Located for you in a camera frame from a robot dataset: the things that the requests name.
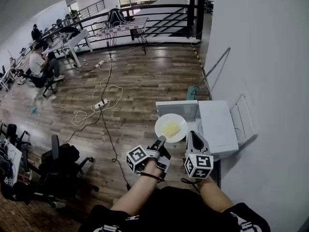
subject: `black hair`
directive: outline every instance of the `black hair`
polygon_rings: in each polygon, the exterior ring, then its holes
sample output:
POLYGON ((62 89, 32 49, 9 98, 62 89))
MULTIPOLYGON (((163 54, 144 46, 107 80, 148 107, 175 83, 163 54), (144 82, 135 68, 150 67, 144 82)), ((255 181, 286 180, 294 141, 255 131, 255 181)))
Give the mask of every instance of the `black hair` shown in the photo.
POLYGON ((35 51, 36 51, 36 50, 39 50, 39 49, 42 48, 42 47, 43 47, 42 43, 39 42, 39 43, 37 43, 37 44, 34 46, 34 50, 35 50, 35 51))

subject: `wooden floor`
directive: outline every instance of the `wooden floor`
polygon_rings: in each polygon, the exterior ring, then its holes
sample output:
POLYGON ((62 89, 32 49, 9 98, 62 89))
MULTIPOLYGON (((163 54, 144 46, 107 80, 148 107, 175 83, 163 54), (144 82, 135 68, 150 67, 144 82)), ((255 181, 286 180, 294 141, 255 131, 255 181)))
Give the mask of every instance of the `wooden floor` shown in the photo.
MULTIPOLYGON (((98 50, 83 56, 90 69, 100 60, 108 57, 106 51, 98 50)), ((104 112, 104 120, 112 136, 112 141, 123 166, 125 176, 132 185, 137 176, 133 175, 125 164, 125 155, 135 145, 151 145, 155 139, 155 122, 157 112, 155 102, 185 100, 189 85, 197 84, 202 78, 198 59, 190 45, 157 45, 147 47, 147 55, 141 49, 126 53, 115 59, 110 78, 110 85, 123 87, 123 97, 118 105, 104 112)), ((108 62, 102 68, 110 68, 108 62)), ((51 149, 51 135, 57 134, 60 143, 67 141, 72 133, 79 128, 71 123, 78 111, 90 114, 91 105, 100 101, 102 89, 100 82, 108 71, 94 69, 91 72, 78 72, 66 60, 61 61, 61 72, 65 81, 57 85, 57 94, 47 99, 28 84, 13 85, 8 93, 1 91, 0 115, 5 123, 15 123, 19 132, 27 130, 29 141, 34 145, 35 154, 51 149), (31 109, 37 107, 34 114, 31 109)), ((104 98, 111 105, 120 98, 121 90, 107 89, 104 98)), ((203 89, 198 98, 207 100, 203 89)), ((98 114, 89 118, 85 124, 93 123, 98 114)), ((93 156, 96 161, 88 163, 84 168, 84 178, 99 186, 96 192, 80 193, 77 213, 87 213, 96 204, 111 207, 113 202, 126 192, 126 184, 117 163, 112 162, 115 154, 112 150, 102 120, 95 125, 77 132, 70 141, 80 152, 80 160, 93 156)), ((183 160, 185 141, 166 144, 172 155, 171 167, 166 181, 160 187, 174 186, 190 188, 180 182, 184 174, 183 160)), ((4 231, 77 231, 79 223, 71 217, 63 216, 40 201, 33 201, 29 206, 14 203, 0 196, 0 221, 4 231)))

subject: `power strip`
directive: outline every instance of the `power strip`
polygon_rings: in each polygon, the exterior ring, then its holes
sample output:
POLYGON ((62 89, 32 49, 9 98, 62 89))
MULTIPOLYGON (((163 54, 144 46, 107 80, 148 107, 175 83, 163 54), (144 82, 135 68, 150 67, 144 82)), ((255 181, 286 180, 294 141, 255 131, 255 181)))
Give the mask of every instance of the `power strip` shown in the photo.
POLYGON ((104 63, 104 61, 101 60, 101 61, 96 65, 96 67, 97 67, 97 68, 100 67, 103 63, 104 63))
POLYGON ((107 99, 104 99, 103 101, 104 101, 104 103, 102 101, 100 101, 99 103, 95 104, 96 112, 102 110, 104 108, 104 106, 107 105, 107 103, 108 103, 107 99))

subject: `mop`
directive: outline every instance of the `mop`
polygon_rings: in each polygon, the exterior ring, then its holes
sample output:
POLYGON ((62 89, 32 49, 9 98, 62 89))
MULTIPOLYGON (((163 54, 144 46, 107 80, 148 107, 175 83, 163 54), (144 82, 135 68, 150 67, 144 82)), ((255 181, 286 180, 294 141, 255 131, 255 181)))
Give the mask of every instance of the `mop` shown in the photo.
POLYGON ((231 48, 227 48, 226 51, 223 53, 223 55, 219 58, 219 60, 214 64, 214 66, 211 68, 210 71, 205 75, 205 77, 197 84, 194 86, 189 86, 188 93, 187 93, 187 101, 191 101, 195 99, 195 92, 200 91, 201 88, 199 87, 205 80, 206 78, 210 75, 210 73, 217 67, 219 62, 223 59, 223 57, 229 53, 231 48))

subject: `white plate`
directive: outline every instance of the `white plate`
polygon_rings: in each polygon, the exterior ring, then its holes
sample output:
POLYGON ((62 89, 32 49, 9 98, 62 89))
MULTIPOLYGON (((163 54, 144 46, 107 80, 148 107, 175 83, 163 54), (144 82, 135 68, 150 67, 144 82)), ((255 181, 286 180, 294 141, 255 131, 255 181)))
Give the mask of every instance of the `white plate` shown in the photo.
POLYGON ((157 137, 165 136, 167 143, 176 143, 186 136, 188 132, 188 125, 187 122, 184 120, 184 118, 178 114, 165 114, 156 121, 154 130, 157 137), (180 128, 180 132, 178 132, 173 137, 167 137, 162 132, 163 127, 170 122, 177 123, 180 128))

